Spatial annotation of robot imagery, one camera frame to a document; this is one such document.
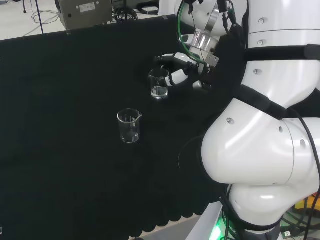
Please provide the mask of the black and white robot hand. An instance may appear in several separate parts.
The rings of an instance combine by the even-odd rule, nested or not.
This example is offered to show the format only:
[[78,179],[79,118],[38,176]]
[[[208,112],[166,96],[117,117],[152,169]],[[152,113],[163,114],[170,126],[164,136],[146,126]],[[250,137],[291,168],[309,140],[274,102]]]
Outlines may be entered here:
[[199,77],[199,80],[193,82],[192,87],[194,89],[202,89],[204,81],[201,80],[201,77],[215,68],[220,59],[213,54],[209,54],[206,60],[208,60],[208,63],[199,63],[180,52],[155,56],[154,61],[161,66],[165,64],[178,64],[181,66],[179,70],[163,77],[160,85],[168,88],[180,87],[187,83],[190,74],[195,74]]

